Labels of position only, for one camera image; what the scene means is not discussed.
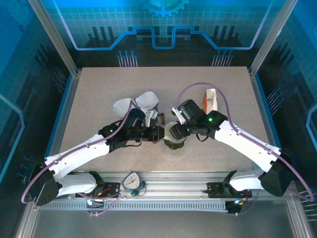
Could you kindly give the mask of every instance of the gear graphic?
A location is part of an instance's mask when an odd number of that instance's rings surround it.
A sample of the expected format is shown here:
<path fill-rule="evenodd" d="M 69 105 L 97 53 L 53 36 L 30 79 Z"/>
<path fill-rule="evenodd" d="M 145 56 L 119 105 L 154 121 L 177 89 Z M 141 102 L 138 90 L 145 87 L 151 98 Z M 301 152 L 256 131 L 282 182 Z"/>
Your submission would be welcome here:
<path fill-rule="evenodd" d="M 189 3 L 189 0 L 141 0 L 140 3 L 143 9 L 149 11 L 149 14 L 154 13 L 155 16 L 166 15 L 172 16 L 173 13 L 178 14 L 180 9 L 185 8 L 185 4 Z"/>
<path fill-rule="evenodd" d="M 29 7 L 27 0 L 0 0 L 5 5 L 14 19 L 22 24 L 29 16 Z"/>

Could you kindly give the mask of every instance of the beige tabletop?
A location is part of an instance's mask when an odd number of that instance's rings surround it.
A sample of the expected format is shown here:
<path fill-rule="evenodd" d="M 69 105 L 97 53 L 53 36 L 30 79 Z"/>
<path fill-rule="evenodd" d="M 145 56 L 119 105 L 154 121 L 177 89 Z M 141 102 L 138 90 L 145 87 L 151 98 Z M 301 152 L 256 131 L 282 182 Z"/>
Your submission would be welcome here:
<path fill-rule="evenodd" d="M 165 114 L 166 123 L 176 121 L 170 112 L 179 93 L 195 82 L 210 82 L 219 87 L 229 102 L 235 124 L 267 141 L 246 67 L 112 67 L 83 68 L 70 116 L 66 126 L 61 151 L 89 139 L 98 130 L 119 118 L 112 104 L 122 98 L 140 96 L 153 91 L 158 99 L 159 112 Z M 208 87 L 189 89 L 180 103 L 193 99 L 202 106 Z M 224 101 L 217 94 L 218 111 L 226 115 Z M 231 147 L 208 139 L 201 143 L 194 135 L 185 141 L 177 158 L 171 158 L 164 142 L 144 142 L 140 147 L 121 148 L 96 158 L 77 171 L 127 172 L 127 171 L 231 171 L 250 170 L 252 161 Z"/>

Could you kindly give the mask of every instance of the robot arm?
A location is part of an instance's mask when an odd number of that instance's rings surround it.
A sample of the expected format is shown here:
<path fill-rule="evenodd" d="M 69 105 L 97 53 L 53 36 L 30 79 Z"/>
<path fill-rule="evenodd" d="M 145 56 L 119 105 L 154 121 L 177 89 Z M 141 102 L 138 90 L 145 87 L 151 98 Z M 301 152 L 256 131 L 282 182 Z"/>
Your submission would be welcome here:
<path fill-rule="evenodd" d="M 290 158 L 280 148 L 269 145 L 249 135 L 234 125 L 234 131 L 227 117 L 217 111 L 211 111 L 208 115 L 200 109 L 193 100 L 182 103 L 175 113 L 179 123 L 170 129 L 174 139 L 180 140 L 190 134 L 206 136 L 221 141 L 236 149 L 261 169 L 249 172 L 232 171 L 223 182 L 223 189 L 227 195 L 245 189 L 264 189 L 274 196 L 283 196 L 286 188 L 294 179 L 294 174 L 274 155 L 280 155 L 290 163 Z M 256 143 L 241 136 L 241 133 L 255 140 Z M 270 149 L 267 152 L 259 145 Z"/>
<path fill-rule="evenodd" d="M 99 130 L 98 134 L 70 150 L 46 157 L 44 163 L 28 166 L 32 169 L 26 171 L 26 183 L 29 183 L 44 167 L 48 167 L 29 190 L 37 206 L 45 205 L 58 196 L 70 193 L 82 192 L 93 197 L 104 196 L 102 194 L 104 181 L 97 172 L 70 173 L 99 156 L 126 147 L 130 140 L 140 143 L 142 141 L 156 142 L 164 137 L 164 129 L 155 126 L 155 121 L 147 126 L 146 115 L 140 109 L 132 109 L 118 133 L 109 137 L 120 126 L 117 123 L 122 121 L 105 126 Z"/>

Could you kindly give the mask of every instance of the speckled table surface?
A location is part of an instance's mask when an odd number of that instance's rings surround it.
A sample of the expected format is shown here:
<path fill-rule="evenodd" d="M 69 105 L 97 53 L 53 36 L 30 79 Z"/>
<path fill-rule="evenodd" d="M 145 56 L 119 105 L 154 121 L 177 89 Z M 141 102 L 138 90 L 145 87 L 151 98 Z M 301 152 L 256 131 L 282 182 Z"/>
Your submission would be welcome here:
<path fill-rule="evenodd" d="M 112 67 L 83 68 L 63 137 L 61 151 L 89 139 L 119 118 L 112 104 L 122 98 L 153 91 L 166 123 L 176 121 L 170 111 L 179 93 L 189 84 L 210 82 L 219 87 L 229 102 L 236 125 L 267 141 L 264 124 L 246 67 Z M 202 106 L 206 86 L 188 90 L 180 102 L 193 99 Z M 226 115 L 224 101 L 217 94 L 218 110 Z M 144 142 L 140 147 L 118 149 L 96 158 L 77 171 L 231 171 L 249 170 L 252 161 L 221 142 L 201 143 L 189 136 L 177 158 L 171 158 L 163 142 Z"/>

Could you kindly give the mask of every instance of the glass panel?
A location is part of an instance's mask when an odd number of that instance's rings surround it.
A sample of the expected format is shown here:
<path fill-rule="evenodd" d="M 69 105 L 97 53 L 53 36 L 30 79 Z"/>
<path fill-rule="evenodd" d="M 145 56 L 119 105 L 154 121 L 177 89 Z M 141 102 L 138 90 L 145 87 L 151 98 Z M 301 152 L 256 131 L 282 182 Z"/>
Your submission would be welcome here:
<path fill-rule="evenodd" d="M 78 67 L 250 66 L 283 3 L 44 1 Z"/>
<path fill-rule="evenodd" d="M 258 72 L 282 148 L 296 152 L 297 169 L 315 192 L 316 11 L 316 1 L 298 1 Z"/>
<path fill-rule="evenodd" d="M 0 230 L 14 237 L 25 159 L 43 159 L 69 73 L 26 0 L 0 0 L 0 22 Z"/>

